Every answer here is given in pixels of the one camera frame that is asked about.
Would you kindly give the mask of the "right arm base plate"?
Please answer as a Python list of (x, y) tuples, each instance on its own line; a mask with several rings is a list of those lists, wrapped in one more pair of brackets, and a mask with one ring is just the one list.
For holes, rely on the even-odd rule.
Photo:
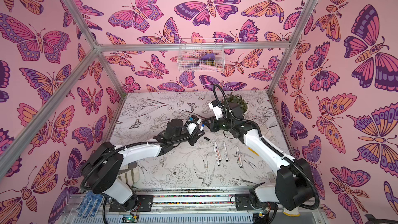
[(252, 194), (235, 194), (235, 207), (238, 211), (256, 210), (256, 198)]

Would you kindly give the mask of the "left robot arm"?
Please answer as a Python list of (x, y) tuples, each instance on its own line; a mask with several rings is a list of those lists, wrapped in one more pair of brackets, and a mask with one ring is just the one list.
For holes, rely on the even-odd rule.
[(185, 122), (172, 119), (165, 130), (148, 141), (126, 146), (105, 142), (83, 165), (80, 191), (112, 198), (121, 205), (135, 204), (137, 196), (127, 183), (118, 178), (119, 171), (139, 160), (163, 156), (181, 143), (188, 142), (193, 146), (204, 134), (202, 119), (193, 115)]

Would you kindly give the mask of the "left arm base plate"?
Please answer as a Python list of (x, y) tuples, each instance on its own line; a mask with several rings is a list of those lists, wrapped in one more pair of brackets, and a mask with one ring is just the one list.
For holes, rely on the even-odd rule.
[(114, 200), (109, 211), (112, 212), (150, 212), (153, 206), (154, 195), (133, 195), (132, 198), (121, 204)]

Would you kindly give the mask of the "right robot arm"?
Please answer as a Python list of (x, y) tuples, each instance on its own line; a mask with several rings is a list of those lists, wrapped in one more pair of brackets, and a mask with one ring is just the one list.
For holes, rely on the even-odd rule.
[[(218, 91), (223, 95), (223, 100), (216, 95)], [(317, 209), (320, 195), (309, 163), (304, 159), (295, 159), (269, 141), (256, 122), (243, 118), (239, 105), (230, 106), (219, 84), (212, 86), (212, 92), (215, 99), (209, 104), (209, 108), (214, 116), (206, 119), (210, 131), (228, 131), (235, 139), (256, 152), (275, 175), (274, 184), (262, 183), (251, 189), (249, 195), (252, 204), (274, 202), (289, 211), (298, 207)]]

